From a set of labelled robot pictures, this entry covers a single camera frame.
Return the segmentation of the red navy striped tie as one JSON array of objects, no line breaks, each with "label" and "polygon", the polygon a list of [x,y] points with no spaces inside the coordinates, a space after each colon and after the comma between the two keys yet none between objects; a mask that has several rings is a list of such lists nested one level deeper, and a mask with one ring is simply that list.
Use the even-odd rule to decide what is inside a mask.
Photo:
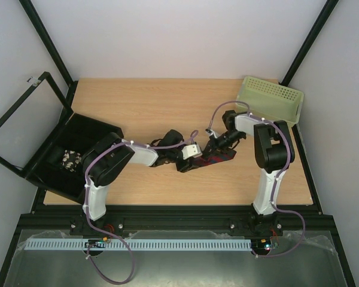
[{"label": "red navy striped tie", "polygon": [[234,159],[236,151],[228,149],[226,151],[213,151],[210,154],[202,154],[194,159],[193,164],[196,168],[210,166],[212,164],[221,163]]}]

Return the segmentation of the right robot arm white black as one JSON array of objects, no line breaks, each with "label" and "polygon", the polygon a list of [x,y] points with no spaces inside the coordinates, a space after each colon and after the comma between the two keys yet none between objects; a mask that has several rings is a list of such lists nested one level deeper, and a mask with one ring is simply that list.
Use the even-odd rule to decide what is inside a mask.
[{"label": "right robot arm white black", "polygon": [[227,151],[248,135],[254,139],[255,162],[261,172],[257,195],[252,204],[256,215],[249,219],[249,227],[253,233],[262,234],[270,227],[267,216],[277,211],[281,182],[295,159],[288,124],[283,120],[270,121],[252,112],[237,113],[234,110],[224,113],[223,123],[226,132],[222,135],[212,129],[213,120],[206,128],[211,152]]}]

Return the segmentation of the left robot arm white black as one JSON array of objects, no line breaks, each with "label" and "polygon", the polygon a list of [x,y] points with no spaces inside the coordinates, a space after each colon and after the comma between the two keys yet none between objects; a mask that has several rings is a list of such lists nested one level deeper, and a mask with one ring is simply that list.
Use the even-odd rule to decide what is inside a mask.
[{"label": "left robot arm white black", "polygon": [[197,134],[194,130],[185,140],[181,133],[172,129],[150,144],[127,141],[114,132],[107,134],[82,158],[86,181],[83,211],[86,216],[96,221],[105,215],[109,185],[128,164],[147,167],[187,164],[201,156],[202,150],[194,140]]}]

